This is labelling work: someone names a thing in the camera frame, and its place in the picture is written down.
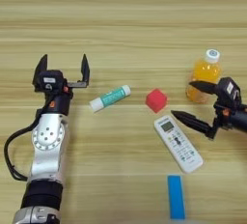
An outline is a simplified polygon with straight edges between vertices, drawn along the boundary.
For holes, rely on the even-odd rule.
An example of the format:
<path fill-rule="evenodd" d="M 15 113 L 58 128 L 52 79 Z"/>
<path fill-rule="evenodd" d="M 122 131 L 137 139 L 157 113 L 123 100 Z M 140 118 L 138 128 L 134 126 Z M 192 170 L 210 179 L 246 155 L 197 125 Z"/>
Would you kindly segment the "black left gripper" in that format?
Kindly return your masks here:
<path fill-rule="evenodd" d="M 47 70 L 47 59 L 48 56 L 44 54 L 36 66 L 33 77 L 34 85 L 41 84 L 41 73 Z M 70 100 L 73 97 L 71 88 L 87 88 L 90 82 L 90 67 L 86 55 L 83 55 L 82 57 L 81 74 L 81 80 L 78 80 L 77 82 L 69 82 L 69 87 L 65 86 L 63 92 L 55 96 L 55 98 L 46 107 L 45 113 L 59 113 L 65 116 L 69 114 Z"/>

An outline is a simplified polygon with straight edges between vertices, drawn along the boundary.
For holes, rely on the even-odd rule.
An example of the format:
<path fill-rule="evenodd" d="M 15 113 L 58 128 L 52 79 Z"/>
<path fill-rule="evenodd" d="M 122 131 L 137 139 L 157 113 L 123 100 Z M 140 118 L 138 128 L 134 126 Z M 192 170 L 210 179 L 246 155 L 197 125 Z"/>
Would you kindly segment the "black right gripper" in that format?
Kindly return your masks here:
<path fill-rule="evenodd" d="M 210 95 L 217 94 L 217 85 L 215 83 L 198 80 L 191 81 L 190 85 L 203 93 Z M 236 109 L 233 109 L 216 101 L 214 103 L 214 108 L 217 118 L 214 119 L 212 126 L 184 111 L 172 110 L 172 114 L 184 125 L 203 133 L 211 140 L 214 139 L 219 127 L 222 127 L 223 129 L 235 128 L 243 132 L 247 132 L 246 104 L 240 104 L 236 107 Z"/>

